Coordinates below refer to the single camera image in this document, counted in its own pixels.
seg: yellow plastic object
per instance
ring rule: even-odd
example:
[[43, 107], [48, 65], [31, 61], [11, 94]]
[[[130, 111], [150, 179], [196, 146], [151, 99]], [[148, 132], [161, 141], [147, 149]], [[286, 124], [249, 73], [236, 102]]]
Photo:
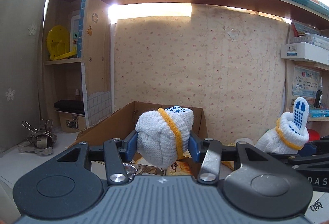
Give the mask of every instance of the yellow plastic object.
[[47, 35], [50, 60], [60, 60], [77, 54], [70, 52], [70, 33], [64, 26], [54, 26]]

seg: chinese character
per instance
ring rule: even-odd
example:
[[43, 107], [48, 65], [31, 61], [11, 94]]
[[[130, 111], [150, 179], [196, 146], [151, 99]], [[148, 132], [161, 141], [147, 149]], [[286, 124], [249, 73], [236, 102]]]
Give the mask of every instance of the chinese character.
[[310, 209], [314, 212], [314, 210], [312, 209], [312, 207], [314, 208], [315, 211], [317, 211], [318, 209], [320, 209], [320, 207], [323, 208], [321, 202], [319, 202], [319, 199], [317, 199], [315, 201], [315, 203], [310, 206]]

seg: black dropper bottle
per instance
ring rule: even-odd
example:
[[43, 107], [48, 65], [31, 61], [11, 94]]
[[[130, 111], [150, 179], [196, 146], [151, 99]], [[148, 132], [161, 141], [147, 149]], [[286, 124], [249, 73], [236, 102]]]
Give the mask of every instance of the black dropper bottle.
[[316, 97], [314, 101], [314, 107], [315, 108], [320, 108], [321, 101], [322, 101], [322, 78], [320, 80], [320, 84], [317, 87], [317, 92], [316, 92]]

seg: white flower embroidery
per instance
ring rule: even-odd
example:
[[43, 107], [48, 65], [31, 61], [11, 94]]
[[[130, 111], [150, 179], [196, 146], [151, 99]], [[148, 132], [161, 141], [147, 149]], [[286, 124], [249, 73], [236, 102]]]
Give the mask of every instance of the white flower embroidery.
[[7, 101], [13, 100], [14, 99], [14, 94], [15, 91], [12, 90], [11, 88], [8, 89], [8, 92], [6, 92], [6, 97], [7, 97]]
[[30, 35], [35, 35], [36, 34], [36, 30], [38, 29], [37, 25], [35, 23], [31, 24], [28, 28], [29, 30], [29, 36]]

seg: gray curtain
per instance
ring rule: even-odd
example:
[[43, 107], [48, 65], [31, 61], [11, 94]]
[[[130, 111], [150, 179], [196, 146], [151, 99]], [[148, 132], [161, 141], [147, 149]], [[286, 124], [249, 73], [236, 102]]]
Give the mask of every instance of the gray curtain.
[[45, 0], [0, 0], [0, 153], [38, 126], [38, 75]]

